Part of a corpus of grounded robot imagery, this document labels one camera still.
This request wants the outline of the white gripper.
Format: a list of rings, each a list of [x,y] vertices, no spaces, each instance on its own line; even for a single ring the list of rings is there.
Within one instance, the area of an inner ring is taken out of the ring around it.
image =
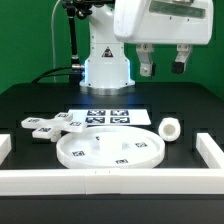
[[[155,75],[152,44],[178,44],[172,72],[183,74],[191,45],[211,39],[213,12],[212,0],[116,0],[114,34],[121,42],[143,43],[136,52],[144,77]]]

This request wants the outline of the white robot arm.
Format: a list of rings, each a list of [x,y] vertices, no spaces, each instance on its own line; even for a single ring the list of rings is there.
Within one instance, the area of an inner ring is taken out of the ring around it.
[[[212,36],[212,0],[115,0],[110,8],[93,6],[89,17],[90,55],[80,87],[85,92],[115,95],[132,89],[130,61],[124,45],[134,44],[140,74],[155,74],[152,52],[156,44],[175,45],[172,71],[181,74],[195,45]]]

